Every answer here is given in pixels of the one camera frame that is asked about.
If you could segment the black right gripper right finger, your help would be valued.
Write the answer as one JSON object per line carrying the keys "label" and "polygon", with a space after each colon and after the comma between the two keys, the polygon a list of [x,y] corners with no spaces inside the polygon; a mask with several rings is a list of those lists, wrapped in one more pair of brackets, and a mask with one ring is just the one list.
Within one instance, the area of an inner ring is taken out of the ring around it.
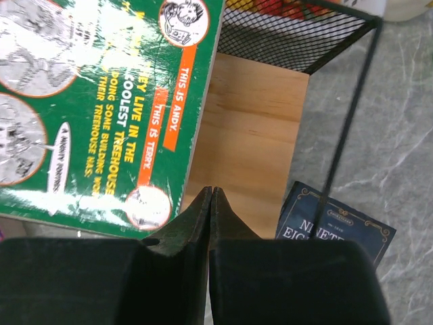
{"label": "black right gripper right finger", "polygon": [[215,324],[389,324],[366,252],[355,242],[269,240],[222,188],[210,212],[209,292]]}

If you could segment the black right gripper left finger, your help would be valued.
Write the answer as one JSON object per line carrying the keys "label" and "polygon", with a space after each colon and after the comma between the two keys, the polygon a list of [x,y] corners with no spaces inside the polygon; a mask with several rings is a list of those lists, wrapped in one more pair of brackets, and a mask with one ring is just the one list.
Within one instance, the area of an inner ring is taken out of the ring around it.
{"label": "black right gripper left finger", "polygon": [[211,187],[147,238],[1,243],[2,324],[202,324]]}

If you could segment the green back-cover Treehouse book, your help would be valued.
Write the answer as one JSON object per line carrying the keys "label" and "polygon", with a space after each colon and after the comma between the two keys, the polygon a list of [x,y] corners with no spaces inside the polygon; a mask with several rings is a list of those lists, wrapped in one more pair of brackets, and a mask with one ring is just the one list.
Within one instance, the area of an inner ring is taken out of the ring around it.
{"label": "green back-cover Treehouse book", "polygon": [[183,195],[224,1],[2,1],[1,216],[125,238]]}

